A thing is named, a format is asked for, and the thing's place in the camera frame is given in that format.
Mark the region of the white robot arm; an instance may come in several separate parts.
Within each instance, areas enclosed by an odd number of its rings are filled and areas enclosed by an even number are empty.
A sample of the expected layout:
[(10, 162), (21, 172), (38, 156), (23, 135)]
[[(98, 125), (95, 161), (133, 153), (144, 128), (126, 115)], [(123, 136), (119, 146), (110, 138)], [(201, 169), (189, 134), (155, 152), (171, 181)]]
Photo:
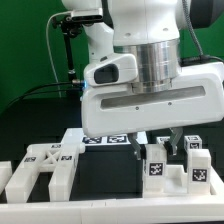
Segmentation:
[(175, 153), (185, 126), (224, 118), (224, 63), (200, 54), (181, 58), (180, 32), (202, 26), (223, 0), (62, 0), (83, 25), (82, 129), (90, 138), (169, 129)]

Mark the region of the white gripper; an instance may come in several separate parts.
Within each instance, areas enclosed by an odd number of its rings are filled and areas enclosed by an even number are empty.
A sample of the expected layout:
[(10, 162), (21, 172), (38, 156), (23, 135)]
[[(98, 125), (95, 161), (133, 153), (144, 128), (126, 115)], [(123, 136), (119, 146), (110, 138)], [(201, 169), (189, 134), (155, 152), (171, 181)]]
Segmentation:
[(129, 84), (89, 87), (82, 100), (82, 128), (89, 137), (129, 133), (138, 160), (146, 158), (146, 148), (135, 132), (171, 128), (164, 147), (176, 155), (183, 126), (224, 119), (223, 83), (224, 64), (216, 62), (182, 68), (171, 88), (157, 93), (135, 94)]

